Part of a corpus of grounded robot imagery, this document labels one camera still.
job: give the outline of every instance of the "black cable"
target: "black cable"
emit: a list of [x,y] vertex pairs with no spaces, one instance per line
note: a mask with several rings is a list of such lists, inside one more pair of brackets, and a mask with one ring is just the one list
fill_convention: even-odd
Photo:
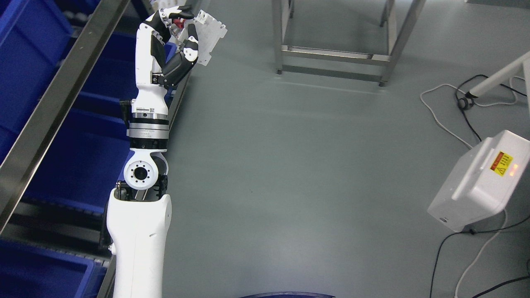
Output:
[[[458,86],[458,89],[460,89],[463,85],[469,83],[470,81],[474,80],[475,78],[477,78],[477,77],[479,77],[479,76],[481,76],[481,77],[485,77],[485,78],[489,78],[487,75],[478,74],[478,75],[473,76],[473,77],[471,77],[470,79],[466,80],[464,83],[460,84],[460,86]],[[504,88],[507,88],[507,89],[509,89],[509,90],[514,91],[515,93],[518,93],[518,94],[520,94],[520,95],[522,95],[522,96],[526,96],[526,97],[527,97],[527,95],[526,95],[525,93],[523,93],[523,92],[521,92],[521,91],[518,91],[518,90],[516,90],[516,89],[513,89],[513,88],[510,87],[510,86],[507,86],[507,85],[504,85],[504,84],[500,84],[500,85],[503,86]],[[458,90],[455,90],[455,97],[456,97],[456,100],[458,101]]]
[[475,235],[475,234],[484,234],[484,233],[495,233],[495,232],[503,231],[503,230],[506,230],[506,229],[510,229],[510,228],[512,228],[514,226],[518,226],[518,225],[526,222],[528,219],[530,219],[530,215],[528,215],[525,219],[523,219],[522,221],[520,221],[518,223],[515,223],[515,224],[507,226],[507,227],[503,227],[501,229],[488,230],[488,231],[479,231],[479,232],[475,232],[475,231],[471,231],[470,230],[470,231],[464,231],[464,232],[456,232],[456,233],[449,234],[448,236],[446,236],[442,240],[442,242],[440,243],[440,246],[438,247],[438,252],[436,253],[436,260],[434,262],[434,269],[432,270],[432,278],[431,278],[431,287],[430,287],[430,291],[429,291],[429,298],[432,298],[432,286],[434,285],[434,275],[436,273],[436,267],[438,266],[438,259],[440,257],[441,247],[444,245],[445,241],[447,239],[449,239],[449,237],[454,236],[454,235],[458,235],[458,234],[473,234],[473,235]]
[[[461,89],[462,86],[464,86],[465,84],[469,83],[470,81],[474,80],[475,78],[477,77],[485,77],[485,78],[488,78],[488,76],[486,75],[483,75],[483,74],[478,74],[478,75],[475,75],[469,79],[467,79],[465,82],[463,82],[462,84],[460,84],[457,89],[455,90],[455,99],[456,99],[456,102],[458,103],[459,101],[459,98],[458,98],[458,89]],[[512,87],[510,86],[507,86],[507,85],[504,85],[504,84],[500,84],[501,86],[505,87],[505,88],[508,88],[516,93],[519,93],[520,95],[523,95],[523,96],[526,96],[526,94],[520,92],[520,91],[517,91],[515,89],[513,89]],[[479,141],[482,142],[482,138],[479,136],[479,134],[476,132],[476,130],[473,128],[473,126],[471,126],[471,123],[469,123],[469,120],[467,119],[467,116],[465,114],[465,111],[463,109],[460,109],[460,112],[462,112],[462,116],[464,116],[464,119],[465,119],[465,122],[467,123],[467,126],[469,126],[469,129],[473,132],[473,134],[479,139]]]
[[467,126],[469,126],[469,129],[471,129],[471,131],[475,134],[475,136],[479,139],[479,141],[482,142],[482,138],[479,136],[478,133],[476,133],[476,131],[475,131],[475,129],[473,128],[473,126],[471,126],[471,123],[469,123],[469,120],[467,119],[467,116],[466,116],[466,114],[465,114],[465,111],[461,109],[460,112],[462,112],[462,115],[464,116],[465,122],[467,123]]
[[[483,76],[483,75],[473,76],[473,77],[467,79],[466,81],[464,81],[462,84],[458,85],[458,87],[455,90],[455,99],[456,99],[456,103],[457,104],[458,104],[458,100],[459,100],[459,98],[458,98],[458,90],[460,90],[460,88],[462,88],[463,85],[469,83],[470,81],[472,81],[473,79],[475,79],[476,77],[479,77],[479,76]],[[476,130],[473,128],[473,126],[471,126],[471,123],[469,123],[469,120],[467,119],[465,111],[463,109],[460,109],[460,112],[462,113],[462,116],[464,116],[465,122],[467,123],[467,126],[469,126],[469,129],[475,134],[475,136],[479,139],[479,141],[482,142],[482,138],[479,136],[479,134],[476,132]]]
[[513,224],[513,225],[509,225],[509,226],[507,226],[507,227],[503,227],[503,228],[496,229],[496,230],[480,231],[480,232],[475,232],[475,233],[477,233],[477,234],[494,233],[494,232],[499,232],[499,231],[507,230],[507,229],[510,229],[510,228],[512,228],[512,227],[514,227],[514,226],[518,226],[518,225],[520,225],[520,224],[526,222],[526,221],[529,220],[529,219],[530,219],[530,215],[528,215],[528,216],[527,216],[525,219],[523,219],[522,221],[520,221],[520,222],[518,222],[518,223],[516,223],[516,224]]
[[489,292],[491,292],[491,291],[493,291],[493,290],[496,290],[496,289],[498,289],[498,288],[500,288],[500,287],[502,287],[502,286],[504,286],[504,285],[511,284],[511,283],[518,282],[518,281],[522,281],[522,280],[524,280],[524,279],[528,279],[528,278],[530,278],[530,275],[522,276],[522,277],[519,277],[519,278],[510,279],[509,281],[505,281],[505,282],[500,283],[500,284],[498,284],[498,285],[496,285],[496,286],[494,286],[494,287],[492,287],[492,288],[489,288],[489,289],[487,289],[486,291],[484,291],[484,292],[482,292],[482,293],[480,293],[480,294],[477,294],[477,295],[473,296],[472,298],[480,297],[480,296],[485,295],[485,294],[488,294]]
[[438,258],[440,257],[441,247],[444,245],[444,242],[447,239],[449,239],[449,237],[454,236],[454,235],[458,235],[458,234],[464,234],[464,233],[469,233],[469,232],[457,232],[457,233],[449,234],[440,243],[440,246],[438,247],[438,252],[436,253],[436,260],[434,261],[434,269],[432,270],[431,288],[430,288],[430,291],[429,291],[429,298],[432,298],[432,286],[434,285],[434,274],[436,273],[436,266],[438,266]]

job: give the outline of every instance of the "white cable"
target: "white cable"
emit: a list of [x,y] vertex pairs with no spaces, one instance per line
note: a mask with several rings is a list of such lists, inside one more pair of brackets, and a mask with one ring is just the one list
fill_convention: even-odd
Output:
[[[506,226],[506,223],[508,222],[508,213],[506,212],[506,209],[504,209],[503,211],[504,211],[504,223],[502,224],[501,229],[503,229]],[[469,269],[471,269],[471,267],[473,267],[473,265],[475,265],[476,261],[479,259],[480,255],[484,251],[484,248],[486,248],[486,246],[488,246],[488,244],[490,244],[490,242],[493,241],[500,234],[500,232],[501,231],[497,231],[497,233],[495,233],[495,235],[493,235],[488,241],[486,241],[486,243],[484,243],[484,245],[480,248],[479,253],[476,255],[475,259],[464,270],[464,273],[462,273],[462,276],[460,277],[460,279],[458,280],[458,283],[456,284],[454,298],[458,298],[458,288],[460,288],[460,284],[462,283],[462,280],[464,279],[464,276],[467,274]]]
[[[514,87],[514,86],[513,86],[514,78],[518,78],[518,79],[523,80],[523,81],[525,80],[524,78],[522,78],[522,77],[520,77],[520,76],[513,76],[513,77],[511,77],[510,80],[509,80],[510,88],[513,88],[513,87]],[[475,104],[476,104],[477,106],[479,106],[479,107],[483,107],[483,108],[491,107],[491,106],[496,106],[496,105],[498,105],[498,104],[505,104],[505,105],[507,105],[507,106],[512,106],[512,105],[516,104],[517,101],[518,101],[517,93],[515,93],[514,91],[512,91],[512,93],[514,94],[514,98],[515,98],[515,100],[514,100],[513,102],[502,102],[502,101],[500,101],[500,102],[494,102],[494,103],[488,103],[488,104],[481,104],[481,103],[475,102]]]
[[452,131],[450,131],[449,129],[447,129],[447,127],[445,127],[442,123],[440,123],[440,121],[438,121],[438,118],[436,118],[436,115],[434,114],[434,111],[431,109],[431,107],[429,105],[427,105],[427,103],[425,103],[425,100],[423,100],[423,95],[426,94],[426,93],[429,93],[429,92],[432,92],[440,87],[443,87],[443,86],[449,86],[453,89],[456,89],[460,92],[462,92],[462,94],[465,94],[464,91],[458,89],[457,87],[453,86],[453,85],[450,85],[450,84],[442,84],[440,86],[437,86],[435,88],[432,88],[430,90],[427,90],[427,91],[424,91],[423,93],[420,94],[420,100],[421,102],[427,107],[427,109],[429,109],[429,111],[431,112],[432,116],[434,117],[434,121],[436,121],[436,124],[438,124],[439,127],[441,127],[443,130],[445,130],[446,132],[450,133],[452,136],[454,136],[455,138],[457,138],[460,142],[464,143],[464,145],[467,146],[467,148],[469,149],[472,149],[473,146],[471,146],[469,143],[467,143],[466,141],[464,141],[463,139],[461,139],[459,136],[455,135]]

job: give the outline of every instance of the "power cord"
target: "power cord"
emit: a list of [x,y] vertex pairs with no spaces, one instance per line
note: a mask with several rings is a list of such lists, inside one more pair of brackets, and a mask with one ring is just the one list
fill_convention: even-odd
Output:
[[432,270],[432,278],[431,278],[431,286],[430,286],[430,291],[429,291],[429,298],[432,298],[432,286],[434,285],[434,276],[435,276],[435,273],[436,273],[436,267],[438,266],[438,259],[440,257],[441,248],[442,248],[442,246],[444,245],[444,243],[445,243],[445,241],[447,239],[449,239],[450,237],[452,237],[454,235],[458,235],[458,234],[473,234],[473,235],[475,235],[475,234],[495,233],[495,232],[498,232],[498,231],[504,231],[504,230],[507,230],[507,229],[511,229],[512,227],[518,226],[518,225],[526,222],[528,219],[530,219],[530,215],[528,215],[525,219],[523,219],[522,221],[520,221],[518,223],[515,223],[515,224],[507,226],[507,227],[501,227],[500,229],[488,230],[488,231],[479,231],[479,232],[474,231],[474,230],[469,230],[469,231],[462,231],[462,232],[452,233],[452,234],[449,234],[448,236],[446,236],[442,240],[442,242],[440,243],[440,246],[438,247],[438,252],[436,253],[436,260],[434,262],[434,269]]
[[[506,209],[503,210],[504,211],[504,222],[502,223],[502,226],[501,228],[504,228],[506,226],[506,223],[508,223],[508,213],[506,212]],[[469,266],[464,270],[464,273],[462,273],[462,275],[460,276],[460,279],[458,280],[458,283],[456,284],[456,288],[455,288],[455,296],[454,298],[458,298],[458,289],[460,288],[460,285],[462,283],[462,280],[464,279],[464,276],[467,274],[467,272],[471,269],[471,267],[473,267],[476,263],[476,261],[479,259],[479,257],[482,255],[482,252],[484,251],[484,249],[486,248],[486,246],[488,246],[488,244],[490,244],[491,241],[493,241],[499,234],[500,234],[501,231],[497,231],[495,233],[495,235],[493,235],[488,241],[486,241],[486,243],[484,243],[484,245],[480,248],[479,250],[479,253],[476,255],[475,259],[471,262],[471,264],[469,264]]]
[[[450,131],[449,129],[447,129],[447,127],[445,127],[439,120],[438,118],[436,117],[434,111],[432,110],[432,108],[425,102],[425,100],[423,99],[423,96],[429,92],[432,92],[432,91],[435,91],[437,90],[438,88],[441,88],[443,86],[449,86],[453,89],[455,89],[455,98],[456,98],[456,101],[458,103],[459,101],[459,98],[458,98],[458,93],[461,92],[462,94],[465,94],[464,91],[462,91],[461,87],[467,83],[469,83],[470,81],[472,81],[473,79],[477,78],[477,77],[485,77],[485,78],[488,78],[488,76],[486,75],[483,75],[483,74],[479,74],[479,75],[476,75],[476,76],[473,76],[472,78],[464,81],[462,84],[460,84],[458,87],[455,87],[451,84],[441,84],[439,86],[436,86],[432,89],[429,89],[427,91],[424,91],[420,94],[420,100],[421,102],[427,107],[427,109],[429,109],[429,111],[431,112],[432,116],[434,117],[434,120],[436,122],[436,124],[441,127],[443,130],[445,130],[446,132],[450,133],[452,136],[454,136],[455,138],[457,138],[460,142],[462,142],[467,148],[469,149],[472,149],[473,146],[471,146],[468,142],[464,141],[463,139],[461,139],[459,136],[457,136],[456,134],[454,134],[452,131]],[[495,103],[489,103],[489,104],[479,104],[479,103],[476,103],[474,102],[474,100],[472,101],[471,103],[471,106],[473,105],[477,105],[479,107],[490,107],[490,106],[495,106],[497,104],[507,104],[507,105],[512,105],[512,104],[515,104],[517,102],[517,94],[520,94],[520,95],[523,95],[523,96],[527,96],[526,94],[520,92],[520,91],[517,91],[516,89],[513,88],[513,79],[514,78],[517,78],[517,79],[520,79],[520,80],[525,80],[524,78],[522,77],[519,77],[519,76],[514,76],[514,77],[511,77],[510,80],[509,80],[509,84],[510,86],[506,86],[504,84],[501,84],[501,86],[509,89],[512,91],[512,93],[514,94],[514,97],[515,97],[515,101],[514,102],[495,102]],[[467,123],[467,126],[470,128],[470,130],[473,132],[473,134],[479,139],[479,141],[482,141],[482,138],[479,136],[479,134],[476,132],[476,130],[473,128],[473,126],[471,125],[471,123],[469,122],[468,118],[467,118],[467,115],[465,113],[465,110],[460,108],[460,106],[458,106],[459,109],[460,109],[460,112],[462,113],[462,116],[464,117],[464,120],[466,121]]]
[[528,278],[530,278],[530,275],[522,276],[522,277],[518,277],[518,278],[514,278],[514,279],[510,279],[509,281],[505,281],[503,283],[500,283],[500,284],[498,284],[498,285],[496,285],[496,286],[494,286],[492,288],[487,289],[486,291],[484,291],[482,293],[479,293],[479,294],[473,296],[473,298],[477,298],[477,297],[480,297],[482,295],[488,294],[489,292],[491,292],[493,290],[496,290],[496,289],[498,289],[498,288],[500,288],[500,287],[502,287],[504,285],[511,284],[511,283],[518,282],[518,281],[523,281],[523,280],[528,279]]
[[473,146],[471,146],[468,142],[464,141],[463,139],[461,139],[459,136],[457,136],[456,134],[454,134],[452,131],[450,131],[449,129],[447,129],[447,127],[445,127],[442,123],[440,123],[440,121],[438,120],[438,118],[436,117],[436,115],[434,114],[434,111],[432,110],[432,108],[425,102],[425,100],[423,99],[423,96],[429,92],[432,92],[434,90],[437,90],[438,88],[441,88],[443,86],[449,86],[453,89],[456,90],[456,92],[460,91],[462,92],[463,94],[465,94],[464,91],[458,89],[457,87],[451,85],[451,84],[441,84],[439,86],[436,86],[432,89],[429,89],[427,91],[423,91],[421,94],[420,94],[420,100],[421,102],[427,107],[427,109],[429,109],[429,111],[431,112],[432,116],[434,117],[434,121],[436,122],[436,124],[438,124],[439,127],[441,127],[443,130],[445,130],[446,132],[450,133],[452,136],[454,136],[455,138],[457,138],[460,142],[464,143],[464,145],[466,145],[466,147],[468,149],[472,149]]

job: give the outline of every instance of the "label sticker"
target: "label sticker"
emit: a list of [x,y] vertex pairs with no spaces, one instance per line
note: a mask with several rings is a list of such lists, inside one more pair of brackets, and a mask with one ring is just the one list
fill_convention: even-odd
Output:
[[508,167],[510,167],[512,160],[514,160],[513,157],[501,151],[497,155],[497,158],[495,158],[495,161],[491,165],[490,169],[498,175],[504,176],[506,170],[508,170]]

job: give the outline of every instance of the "silver metal ring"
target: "silver metal ring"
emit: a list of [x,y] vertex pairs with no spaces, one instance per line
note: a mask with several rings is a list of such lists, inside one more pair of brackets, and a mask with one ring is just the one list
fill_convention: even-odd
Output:
[[169,139],[169,130],[131,128],[129,129],[131,138]]
[[134,123],[129,124],[130,128],[145,128],[145,129],[158,129],[158,130],[169,130],[169,125],[166,124],[153,124],[153,123]]
[[157,114],[157,113],[132,113],[132,117],[133,118],[144,118],[144,119],[162,119],[162,120],[167,120],[167,115]]

